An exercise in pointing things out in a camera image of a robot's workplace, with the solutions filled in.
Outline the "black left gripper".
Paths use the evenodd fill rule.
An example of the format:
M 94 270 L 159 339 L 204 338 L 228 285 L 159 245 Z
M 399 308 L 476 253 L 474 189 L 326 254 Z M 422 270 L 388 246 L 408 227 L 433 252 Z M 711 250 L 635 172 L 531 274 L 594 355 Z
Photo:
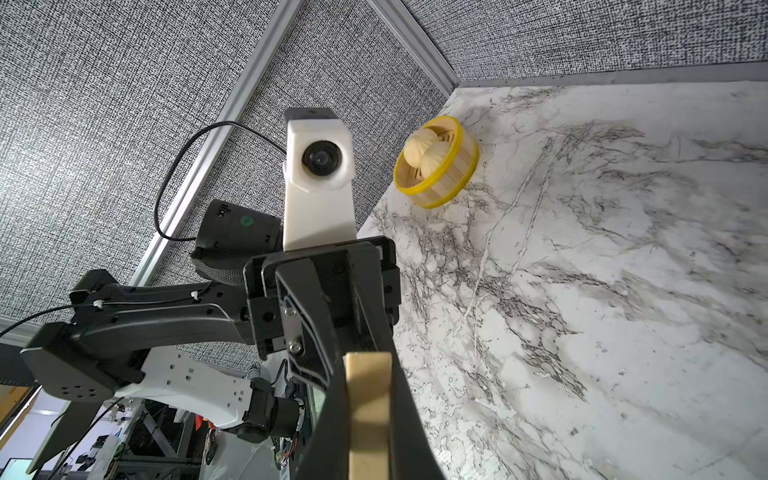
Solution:
M 324 394 L 297 479 L 444 477 L 394 346 L 401 278 L 392 239 L 258 255 L 246 261 L 243 280 L 259 358 L 287 346 L 293 376 Z M 347 354 L 346 391 L 335 327 L 360 327 L 353 293 L 370 340 Z

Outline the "small wood cube block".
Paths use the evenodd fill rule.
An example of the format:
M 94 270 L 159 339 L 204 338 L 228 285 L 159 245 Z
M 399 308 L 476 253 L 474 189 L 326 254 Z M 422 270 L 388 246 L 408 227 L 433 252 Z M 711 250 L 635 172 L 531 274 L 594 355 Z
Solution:
M 392 356 L 350 352 L 344 356 L 350 434 L 348 478 L 390 478 Z

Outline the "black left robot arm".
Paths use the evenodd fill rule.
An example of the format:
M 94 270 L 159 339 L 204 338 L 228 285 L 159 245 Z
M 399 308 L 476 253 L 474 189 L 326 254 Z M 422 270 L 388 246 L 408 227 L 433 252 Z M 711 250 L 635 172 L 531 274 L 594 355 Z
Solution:
M 80 441 L 101 404 L 141 398 L 259 444 L 284 439 L 289 479 L 438 479 L 397 357 L 400 272 L 384 236 L 283 251 L 275 217 L 213 202 L 197 284 L 128 287 L 106 270 L 71 292 L 68 323 L 21 352 L 67 402 L 31 470 Z

